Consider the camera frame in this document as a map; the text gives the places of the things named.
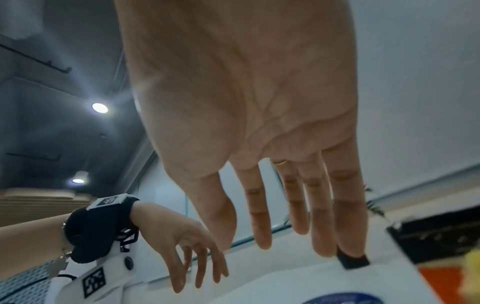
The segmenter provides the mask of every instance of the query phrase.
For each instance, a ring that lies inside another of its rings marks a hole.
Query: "blue oval logo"
[[[319,296],[303,304],[384,304],[384,302],[371,294],[345,292]]]

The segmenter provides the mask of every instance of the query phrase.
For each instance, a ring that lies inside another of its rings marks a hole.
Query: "perforated panel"
[[[17,276],[0,282],[0,298],[13,292],[14,290],[21,288],[33,281],[47,277],[48,266],[47,263],[43,266],[25,271]],[[22,291],[6,298],[1,304],[44,304],[45,296],[49,288],[50,280],[44,280],[30,287],[23,289]]]

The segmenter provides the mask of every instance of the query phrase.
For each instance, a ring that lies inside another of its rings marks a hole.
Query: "human hand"
[[[293,229],[306,234],[311,225],[320,255],[335,255],[337,245],[363,255],[368,216],[347,2],[115,3],[147,134],[219,247],[230,247],[237,226],[219,176],[227,161],[245,189],[255,241],[271,246],[258,167],[268,157]]]
[[[211,254],[215,283],[220,282],[222,274],[229,275],[225,256],[217,248],[210,233],[199,222],[160,205],[141,201],[133,204],[130,219],[139,228],[145,241],[165,261],[176,293],[181,292],[185,286],[193,251],[196,253],[198,265],[196,288],[202,286],[207,270],[207,249]],[[177,253],[177,245],[183,250],[184,263]]]

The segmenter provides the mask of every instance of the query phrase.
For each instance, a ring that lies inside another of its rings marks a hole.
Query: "dark ceiling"
[[[42,18],[40,34],[22,40],[0,35],[0,44],[71,71],[0,48],[0,187],[111,195],[144,134],[113,2],[44,0]],[[98,101],[109,113],[93,111]],[[82,169],[89,183],[72,184]]]

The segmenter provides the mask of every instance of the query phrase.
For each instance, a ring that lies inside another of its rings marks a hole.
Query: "wrist-mounted device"
[[[106,256],[114,241],[126,245],[138,240],[139,229],[130,221],[133,204],[139,199],[129,194],[97,199],[87,208],[74,211],[63,227],[74,246],[70,258],[76,263],[90,263]]]

